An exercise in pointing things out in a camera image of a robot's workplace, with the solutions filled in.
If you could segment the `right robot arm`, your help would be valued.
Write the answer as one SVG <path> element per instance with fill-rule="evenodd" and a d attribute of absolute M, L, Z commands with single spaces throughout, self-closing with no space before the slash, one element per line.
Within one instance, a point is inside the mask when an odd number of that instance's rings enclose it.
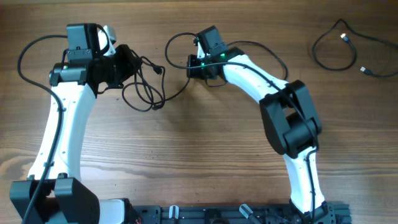
<path fill-rule="evenodd" d="M 321 124 L 307 87 L 300 80 L 289 83 L 268 74 L 242 50 L 229 48 L 215 26 L 195 34 L 194 44 L 198 53 L 190 57 L 189 75 L 221 76 L 259 103 L 268 142 L 287 167 L 292 205 L 304 223 L 319 221 L 325 202 L 315 160 Z"/>

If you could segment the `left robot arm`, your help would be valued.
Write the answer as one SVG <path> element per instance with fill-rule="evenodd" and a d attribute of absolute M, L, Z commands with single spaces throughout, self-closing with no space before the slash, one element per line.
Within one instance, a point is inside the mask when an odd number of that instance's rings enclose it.
<path fill-rule="evenodd" d="M 100 200 L 82 184 L 80 160 L 86 123 L 99 85 L 121 89 L 140 62 L 116 44 L 108 26 L 70 24 L 68 47 L 49 74 L 49 118 L 26 180 L 11 184 L 10 199 L 24 223 L 142 223 L 126 198 Z"/>

